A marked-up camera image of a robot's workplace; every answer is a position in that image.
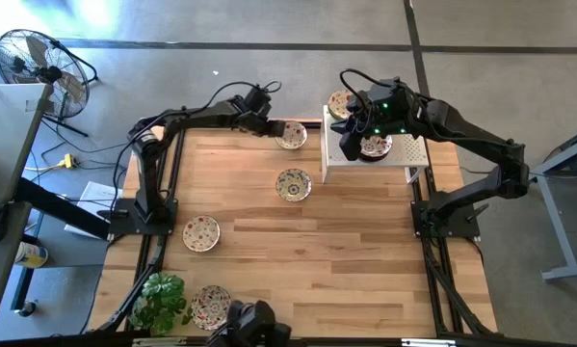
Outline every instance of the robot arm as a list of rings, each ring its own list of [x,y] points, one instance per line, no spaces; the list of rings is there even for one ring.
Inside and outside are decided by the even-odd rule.
[[[239,128],[255,136],[280,137],[285,122],[267,118],[270,101],[265,90],[255,87],[245,98],[235,95],[210,107],[166,110],[139,120],[129,131],[128,139],[135,139],[132,150],[139,159],[140,189],[135,207],[140,217],[146,223],[166,218],[168,211],[158,190],[157,160],[168,150],[175,135],[191,128]],[[164,126],[162,140],[151,132],[150,125]]]
[[[436,192],[427,207],[428,222],[444,222],[458,208],[494,196],[519,198],[528,191],[529,168],[524,145],[503,140],[466,121],[448,103],[413,92],[399,77],[376,81],[358,70],[347,69],[372,81],[369,92],[355,93],[348,103],[351,115],[331,125],[342,134],[339,146],[348,160],[356,160],[363,137],[411,134],[436,142],[452,142],[498,166],[484,179],[451,193]]]

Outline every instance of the green plant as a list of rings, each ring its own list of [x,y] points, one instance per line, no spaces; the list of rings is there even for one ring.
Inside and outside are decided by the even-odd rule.
[[[149,329],[154,336],[168,333],[187,304],[183,298],[183,284],[176,275],[151,275],[143,285],[141,297],[134,303],[130,323],[135,328]],[[186,325],[191,319],[192,308],[189,307],[181,324]]]

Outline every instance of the wooden table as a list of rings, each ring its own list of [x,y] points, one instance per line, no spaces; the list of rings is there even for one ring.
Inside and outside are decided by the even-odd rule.
[[[265,300],[278,321],[292,326],[293,336],[435,336],[404,170],[351,168],[323,185],[320,133],[308,131],[299,150],[237,131],[188,131],[175,193],[178,232],[170,237],[164,272],[185,281],[188,302],[209,284],[223,286],[233,299]],[[455,146],[429,147],[438,190],[460,187]],[[135,161],[130,161],[126,197],[137,190]],[[289,168],[313,178],[312,193],[301,202],[285,201],[275,192],[277,175]],[[190,252],[181,235],[188,219],[200,214],[214,217],[222,228],[221,243],[204,254]],[[130,289],[140,244],[141,237],[132,235],[109,249],[91,329],[108,319]],[[448,244],[459,293],[495,331],[479,254],[465,240]],[[446,297],[442,305],[451,327]],[[172,334],[208,332],[191,323]]]

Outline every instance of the ceramic plate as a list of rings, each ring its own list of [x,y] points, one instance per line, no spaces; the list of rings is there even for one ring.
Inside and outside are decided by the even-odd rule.
[[[284,200],[301,201],[311,192],[311,177],[303,170],[288,169],[279,174],[275,189]]]
[[[230,307],[230,294],[220,286],[207,285],[192,299],[192,314],[197,327],[212,331],[225,323]]]
[[[220,225],[209,216],[196,216],[183,228],[183,243],[194,252],[211,250],[220,240]]]
[[[385,139],[380,136],[370,136],[369,140],[361,139],[361,154],[367,155],[371,158],[381,157],[386,155],[391,146],[393,145],[393,139],[391,135],[388,135]]]
[[[284,128],[284,135],[275,138],[277,144],[286,149],[297,149],[307,140],[307,129],[298,121],[288,120]]]
[[[345,120],[350,115],[346,105],[352,95],[349,90],[332,93],[328,98],[328,112],[337,120]]]

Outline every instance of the decorative plate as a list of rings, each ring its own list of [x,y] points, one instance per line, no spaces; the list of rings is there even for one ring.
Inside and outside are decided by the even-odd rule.
[[[332,93],[328,98],[328,112],[337,120],[345,120],[350,115],[346,105],[352,95],[349,90]]]
[[[284,128],[284,135],[276,137],[277,144],[286,149],[297,149],[307,140],[307,129],[298,121],[288,120]]]
[[[207,285],[192,299],[192,314],[197,327],[212,331],[225,323],[230,307],[230,294],[220,286]]]
[[[194,252],[211,250],[220,241],[220,225],[209,216],[196,216],[183,228],[183,243]]]
[[[370,136],[369,140],[361,139],[361,154],[370,158],[377,158],[386,155],[393,146],[393,139],[391,135],[386,136],[385,139],[380,136]]]
[[[275,189],[284,200],[301,201],[311,192],[311,177],[303,170],[288,169],[279,174]]]

